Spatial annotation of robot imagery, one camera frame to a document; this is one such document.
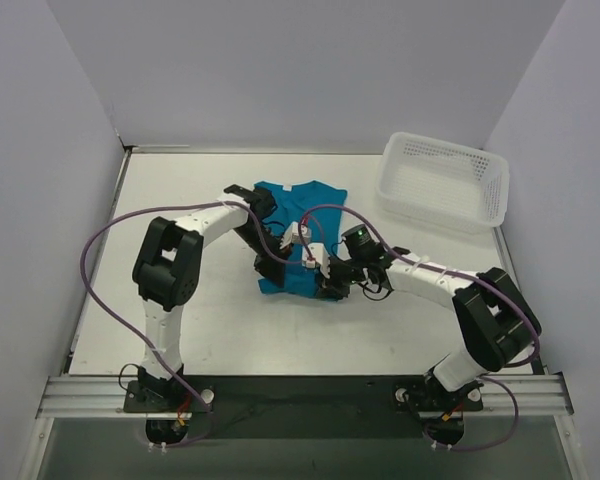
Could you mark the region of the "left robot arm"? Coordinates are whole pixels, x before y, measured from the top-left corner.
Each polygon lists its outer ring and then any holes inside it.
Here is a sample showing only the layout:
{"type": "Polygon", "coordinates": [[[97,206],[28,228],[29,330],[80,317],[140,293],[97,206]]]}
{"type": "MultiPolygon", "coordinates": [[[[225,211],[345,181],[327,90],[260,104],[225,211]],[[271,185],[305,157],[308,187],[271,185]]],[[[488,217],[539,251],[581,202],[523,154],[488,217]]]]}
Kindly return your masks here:
{"type": "Polygon", "coordinates": [[[145,348],[138,381],[159,410],[173,410],[183,398],[184,388],[174,378],[183,372],[181,320],[199,284],[203,250],[234,231],[255,252],[255,271],[278,287],[284,285],[291,249],[282,248],[282,237],[264,225],[276,209],[270,190],[231,185],[211,207],[150,222],[132,280],[143,299],[145,335],[152,343],[145,348]]]}

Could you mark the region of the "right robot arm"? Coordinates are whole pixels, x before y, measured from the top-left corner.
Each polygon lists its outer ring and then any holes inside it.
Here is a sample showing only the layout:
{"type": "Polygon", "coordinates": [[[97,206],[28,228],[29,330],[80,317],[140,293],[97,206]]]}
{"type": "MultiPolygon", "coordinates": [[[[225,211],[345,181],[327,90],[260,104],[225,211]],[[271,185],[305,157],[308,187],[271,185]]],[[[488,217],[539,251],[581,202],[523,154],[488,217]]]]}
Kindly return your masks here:
{"type": "Polygon", "coordinates": [[[372,292],[407,293],[456,316],[462,343],[423,375],[426,401],[444,408],[478,387],[477,379],[511,367],[536,347],[542,329],[511,277],[493,267],[486,272],[454,270],[408,249],[387,248],[363,224],[342,235],[349,254],[342,259],[321,243],[302,252],[302,263],[318,271],[319,296],[341,300],[358,285],[372,292]]]}

